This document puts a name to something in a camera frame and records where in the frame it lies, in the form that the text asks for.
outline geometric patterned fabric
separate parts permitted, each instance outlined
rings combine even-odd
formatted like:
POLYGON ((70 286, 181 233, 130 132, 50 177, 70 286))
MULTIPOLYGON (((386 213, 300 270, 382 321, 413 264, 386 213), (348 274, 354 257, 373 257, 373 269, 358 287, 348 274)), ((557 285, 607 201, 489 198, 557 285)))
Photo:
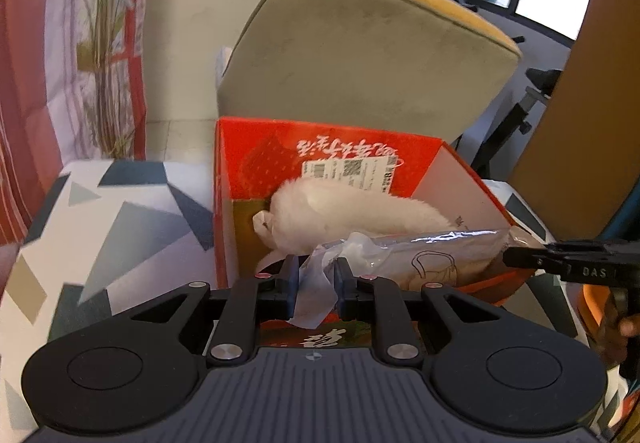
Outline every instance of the geometric patterned fabric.
POLYGON ((20 375, 39 347, 185 282, 215 285, 211 172, 110 160, 63 169, 0 299, 0 442, 36 428, 20 375))

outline chair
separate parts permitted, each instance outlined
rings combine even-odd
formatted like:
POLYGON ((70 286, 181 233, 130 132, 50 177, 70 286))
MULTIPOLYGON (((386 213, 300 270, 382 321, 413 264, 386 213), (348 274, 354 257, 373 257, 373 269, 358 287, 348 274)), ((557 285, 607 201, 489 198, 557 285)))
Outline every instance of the chair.
POLYGON ((262 0, 218 89, 220 116, 279 118, 452 142, 521 57, 451 0, 262 0))
POLYGON ((542 69, 529 68, 525 71, 525 75, 536 89, 543 95, 549 97, 551 93, 554 92, 554 89, 556 89, 556 84, 561 74, 561 69, 548 69, 543 71, 542 69))

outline hand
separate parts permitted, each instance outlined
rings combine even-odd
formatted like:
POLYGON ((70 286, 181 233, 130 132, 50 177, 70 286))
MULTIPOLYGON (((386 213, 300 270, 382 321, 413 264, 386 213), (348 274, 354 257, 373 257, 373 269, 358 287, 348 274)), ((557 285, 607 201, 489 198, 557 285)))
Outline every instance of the hand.
POLYGON ((626 343, 630 337, 640 335, 640 314, 619 318, 613 298, 605 305, 604 316, 596 334, 596 352, 611 369, 626 359, 626 343))

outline screw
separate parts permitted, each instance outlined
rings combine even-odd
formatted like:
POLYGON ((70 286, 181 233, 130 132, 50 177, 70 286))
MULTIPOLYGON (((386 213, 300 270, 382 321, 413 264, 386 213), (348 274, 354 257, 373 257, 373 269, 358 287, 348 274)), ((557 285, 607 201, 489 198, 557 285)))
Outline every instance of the screw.
POLYGON ((394 344, 386 350, 386 354, 396 360, 411 360, 418 356, 418 348, 411 344, 394 344))
POLYGON ((523 122, 519 126, 519 130, 522 134, 527 134, 533 128, 529 122, 523 122))
POLYGON ((235 360, 242 356, 242 348, 235 344, 218 344, 211 348, 211 356, 218 360, 235 360))

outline plastic bag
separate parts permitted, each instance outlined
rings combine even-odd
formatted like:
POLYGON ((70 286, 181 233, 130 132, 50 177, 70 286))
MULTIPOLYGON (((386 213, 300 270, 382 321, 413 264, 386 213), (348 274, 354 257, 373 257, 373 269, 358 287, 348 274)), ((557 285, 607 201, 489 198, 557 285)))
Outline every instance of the plastic bag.
POLYGON ((333 262, 344 257, 354 276, 377 275, 401 289, 420 290, 426 282, 463 287, 509 271, 500 254, 508 246, 538 246, 520 227, 443 232, 371 239, 354 232, 347 240, 318 246, 300 268, 298 298, 291 324, 315 329, 334 308, 333 262))

